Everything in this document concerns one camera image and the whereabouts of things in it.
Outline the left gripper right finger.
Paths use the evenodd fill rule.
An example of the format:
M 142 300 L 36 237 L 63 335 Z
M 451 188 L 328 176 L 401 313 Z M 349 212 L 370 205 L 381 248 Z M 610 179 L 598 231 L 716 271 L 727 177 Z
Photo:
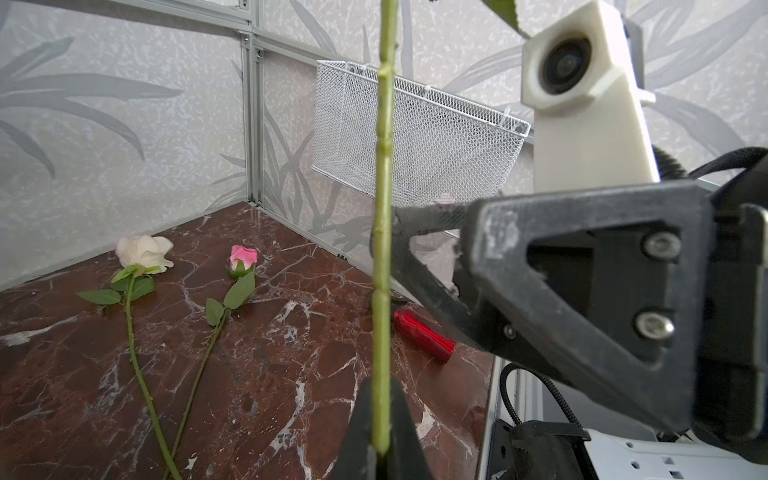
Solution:
M 391 478 L 398 480 L 432 479 L 423 452 L 407 395 L 401 384 L 391 379 Z

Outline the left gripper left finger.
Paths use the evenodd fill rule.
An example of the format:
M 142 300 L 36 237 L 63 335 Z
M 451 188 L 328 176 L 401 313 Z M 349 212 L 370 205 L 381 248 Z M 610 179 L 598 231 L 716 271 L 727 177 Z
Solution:
M 372 379 L 360 385 L 349 425 L 331 471 L 333 480 L 368 480 L 375 478 L 375 448 L 372 441 Z

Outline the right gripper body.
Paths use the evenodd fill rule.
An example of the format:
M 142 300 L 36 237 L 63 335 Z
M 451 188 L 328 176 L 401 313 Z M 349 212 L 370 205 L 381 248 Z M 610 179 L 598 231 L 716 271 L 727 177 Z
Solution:
M 767 461 L 767 192 L 691 180 L 397 208 L 392 271 L 466 344 Z

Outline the hot pink rose stem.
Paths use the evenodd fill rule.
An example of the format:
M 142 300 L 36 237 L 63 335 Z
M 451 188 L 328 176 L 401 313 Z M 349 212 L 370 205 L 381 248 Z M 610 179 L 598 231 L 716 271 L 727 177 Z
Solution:
M 381 3 L 379 42 L 378 107 L 376 124 L 376 178 L 373 238 L 373 319 L 372 431 L 371 444 L 377 458 L 386 458 L 391 445 L 391 248 L 393 110 L 395 51 L 399 3 Z

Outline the small magenta rose stem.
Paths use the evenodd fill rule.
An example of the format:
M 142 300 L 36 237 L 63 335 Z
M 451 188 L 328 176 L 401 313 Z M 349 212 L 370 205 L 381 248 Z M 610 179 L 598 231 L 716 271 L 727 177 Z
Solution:
M 211 332 L 206 339 L 206 350 L 200 360 L 175 434 L 171 448 L 172 460 L 175 460 L 181 446 L 199 384 L 206 370 L 209 358 L 213 353 L 214 347 L 225 328 L 227 318 L 231 313 L 243 306 L 255 291 L 258 259 L 259 253 L 256 249 L 242 245 L 233 245 L 226 262 L 226 270 L 233 279 L 233 284 L 230 286 L 222 300 L 213 298 L 208 298 L 206 300 L 205 319 L 208 326 L 211 328 Z

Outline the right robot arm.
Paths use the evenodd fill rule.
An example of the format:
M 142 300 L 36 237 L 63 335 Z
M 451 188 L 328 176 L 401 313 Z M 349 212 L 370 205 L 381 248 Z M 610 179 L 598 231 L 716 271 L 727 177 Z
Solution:
M 767 475 L 767 151 L 658 184 L 394 212 L 395 278 L 470 345 L 633 418 L 497 424 L 501 479 Z

